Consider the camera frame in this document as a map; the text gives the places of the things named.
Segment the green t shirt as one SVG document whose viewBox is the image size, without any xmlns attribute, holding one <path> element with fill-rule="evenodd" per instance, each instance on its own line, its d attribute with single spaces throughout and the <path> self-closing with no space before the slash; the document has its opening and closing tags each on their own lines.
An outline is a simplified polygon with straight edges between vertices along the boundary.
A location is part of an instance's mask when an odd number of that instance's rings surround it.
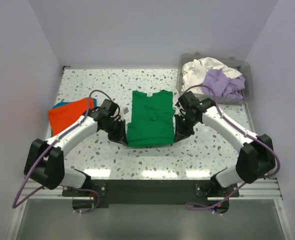
<svg viewBox="0 0 295 240">
<path fill-rule="evenodd" d="M 173 92 L 152 94 L 133 91 L 131 121 L 126 138 L 130 148 L 159 147 L 174 143 Z"/>
</svg>

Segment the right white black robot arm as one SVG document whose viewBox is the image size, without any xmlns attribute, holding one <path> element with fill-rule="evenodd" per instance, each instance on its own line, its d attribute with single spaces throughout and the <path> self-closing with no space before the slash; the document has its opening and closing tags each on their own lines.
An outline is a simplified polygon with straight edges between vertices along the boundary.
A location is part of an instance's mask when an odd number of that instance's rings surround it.
<svg viewBox="0 0 295 240">
<path fill-rule="evenodd" d="M 217 131 L 238 153 L 236 165 L 214 174 L 205 190 L 217 192 L 240 182 L 251 184 L 276 167 L 272 139 L 239 125 L 214 100 L 199 100 L 188 91 L 178 98 L 176 105 L 181 113 L 175 115 L 174 142 L 189 138 L 194 134 L 194 126 L 201 123 Z"/>
</svg>

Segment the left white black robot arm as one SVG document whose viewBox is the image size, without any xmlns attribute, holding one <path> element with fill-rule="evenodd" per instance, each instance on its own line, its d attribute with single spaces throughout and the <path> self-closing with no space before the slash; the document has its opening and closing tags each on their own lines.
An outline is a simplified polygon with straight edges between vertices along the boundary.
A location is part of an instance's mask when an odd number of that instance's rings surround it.
<svg viewBox="0 0 295 240">
<path fill-rule="evenodd" d="M 24 175 L 49 190 L 59 186 L 92 190 L 91 177 L 83 171 L 66 168 L 65 157 L 98 131 L 106 132 L 109 141 L 127 146 L 126 122 L 119 113 L 119 105 L 105 99 L 101 106 L 87 109 L 59 134 L 46 140 L 34 140 L 28 152 Z"/>
</svg>

